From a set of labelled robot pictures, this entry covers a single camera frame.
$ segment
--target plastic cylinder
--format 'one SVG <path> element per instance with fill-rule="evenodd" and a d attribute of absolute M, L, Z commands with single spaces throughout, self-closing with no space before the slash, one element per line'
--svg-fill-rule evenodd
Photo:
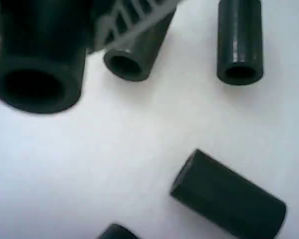
<path fill-rule="evenodd" d="M 107 68 L 127 81 L 146 80 L 164 42 L 175 11 L 134 40 L 109 50 L 104 56 Z"/>
<path fill-rule="evenodd" d="M 249 85 L 264 74 L 260 0 L 221 0 L 218 12 L 217 76 Z"/>
<path fill-rule="evenodd" d="M 240 239 L 273 239 L 286 204 L 200 150 L 177 176 L 171 195 Z"/>
<path fill-rule="evenodd" d="M 81 96 L 88 0 L 0 1 L 0 99 L 29 113 L 52 114 Z"/>
<path fill-rule="evenodd" d="M 111 224 L 97 239 L 139 239 L 128 229 Z"/>

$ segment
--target white surface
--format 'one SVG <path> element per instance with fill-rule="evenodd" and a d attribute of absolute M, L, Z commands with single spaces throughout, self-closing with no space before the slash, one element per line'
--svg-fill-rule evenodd
<path fill-rule="evenodd" d="M 284 199 L 299 239 L 299 0 L 263 3 L 266 76 L 216 78 L 217 2 L 178 9 L 151 78 L 87 64 L 72 110 L 34 117 L 0 103 L 0 239 L 94 239 L 120 222 L 144 239 L 230 239 L 168 196 L 196 147 Z"/>

